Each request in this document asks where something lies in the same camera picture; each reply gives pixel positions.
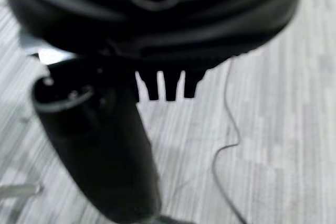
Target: floor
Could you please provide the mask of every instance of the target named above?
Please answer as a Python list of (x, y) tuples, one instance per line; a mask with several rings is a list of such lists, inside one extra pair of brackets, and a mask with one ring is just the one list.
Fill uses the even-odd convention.
[[(0, 0), (0, 184), (40, 182), (45, 191), (1, 201), (0, 223), (107, 224), (69, 178), (32, 113), (30, 86), (44, 70), (23, 55), (18, 29)], [(280, 36), (235, 59), (228, 102), (243, 143), (220, 155), (218, 171), (249, 223), (336, 223), (335, 38), (336, 0), (302, 0)], [(209, 169), (216, 150), (237, 141), (223, 107), (227, 68), (209, 71), (193, 101), (149, 102), (139, 84), (164, 212), (200, 224), (239, 223)]]

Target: black cylindrical handle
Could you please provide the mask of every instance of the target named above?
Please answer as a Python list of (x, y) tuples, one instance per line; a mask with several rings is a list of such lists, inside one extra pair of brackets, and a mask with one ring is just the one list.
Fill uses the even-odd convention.
[(40, 79), (32, 96), (53, 147), (98, 210), (121, 224), (160, 213), (151, 144), (129, 90), (70, 91)]

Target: cable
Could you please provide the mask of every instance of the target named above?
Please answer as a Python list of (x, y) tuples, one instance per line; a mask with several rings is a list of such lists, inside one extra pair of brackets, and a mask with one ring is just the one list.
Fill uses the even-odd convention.
[(240, 223), (241, 224), (248, 224), (247, 220), (243, 217), (243, 215), (237, 209), (237, 207), (232, 202), (232, 200), (228, 196), (227, 192), (225, 191), (225, 189), (221, 185), (221, 182), (219, 181), (218, 173), (216, 171), (217, 160), (218, 160), (218, 157), (219, 157), (220, 153), (222, 151), (226, 150), (226, 149), (237, 147), (242, 142), (242, 135), (241, 135), (240, 130), (238, 128), (237, 122), (236, 122), (235, 118), (232, 115), (231, 109), (230, 109), (230, 107), (229, 107), (229, 105), (227, 103), (227, 88), (228, 88), (228, 83), (229, 83), (230, 76), (231, 76), (231, 73), (232, 73), (233, 65), (234, 65), (234, 59), (232, 58), (230, 60), (230, 63), (229, 63), (229, 68), (228, 68), (228, 71), (227, 71), (227, 76), (226, 76), (225, 86), (224, 86), (224, 108), (225, 108), (225, 110), (226, 110), (226, 112), (227, 112), (227, 114), (229, 116), (229, 119), (231, 120), (231, 122), (233, 124), (234, 130), (235, 130), (235, 132), (237, 134), (238, 141), (235, 144), (226, 145), (226, 146), (223, 146), (223, 147), (221, 147), (221, 148), (219, 148), (217, 150), (216, 154), (214, 155), (213, 161), (212, 161), (212, 175), (214, 177), (214, 181), (215, 181), (216, 187), (218, 188), (218, 190), (220, 192), (220, 195), (227, 202), (227, 204), (230, 206), (232, 212), (236, 215), (236, 217), (238, 218), (238, 220), (240, 221)]

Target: black plastic housing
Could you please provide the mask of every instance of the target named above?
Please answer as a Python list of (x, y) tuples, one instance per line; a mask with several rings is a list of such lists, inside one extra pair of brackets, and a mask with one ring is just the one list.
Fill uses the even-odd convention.
[(135, 100), (126, 89), (33, 87), (33, 105), (61, 161), (108, 219), (131, 224), (160, 213), (159, 177)]

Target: black plastic object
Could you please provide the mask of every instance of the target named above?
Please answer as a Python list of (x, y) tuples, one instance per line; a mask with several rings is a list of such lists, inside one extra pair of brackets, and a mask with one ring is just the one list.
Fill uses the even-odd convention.
[(131, 91), (73, 90), (40, 79), (33, 105), (60, 159), (99, 211), (121, 224), (157, 217), (159, 178)]
[(178, 0), (162, 11), (131, 0), (8, 0), (29, 33), (91, 57), (109, 48), (111, 59), (136, 70), (206, 70), (276, 36), (298, 0)]
[(194, 98), (197, 84), (204, 78), (206, 71), (187, 71), (185, 73), (184, 97)]
[(176, 100), (177, 84), (180, 80), (180, 71), (165, 71), (163, 72), (164, 82), (166, 87), (166, 100), (173, 102)]

